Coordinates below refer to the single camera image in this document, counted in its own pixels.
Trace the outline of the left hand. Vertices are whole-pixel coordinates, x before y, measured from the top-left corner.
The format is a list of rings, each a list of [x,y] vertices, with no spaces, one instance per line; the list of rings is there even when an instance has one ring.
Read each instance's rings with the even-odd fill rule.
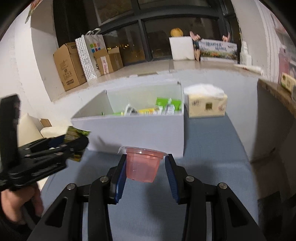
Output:
[[[33,203],[36,216],[41,217],[44,206],[37,183],[17,191],[7,189],[1,192],[2,210],[7,219],[12,223],[22,225],[25,223],[22,207],[30,200]]]

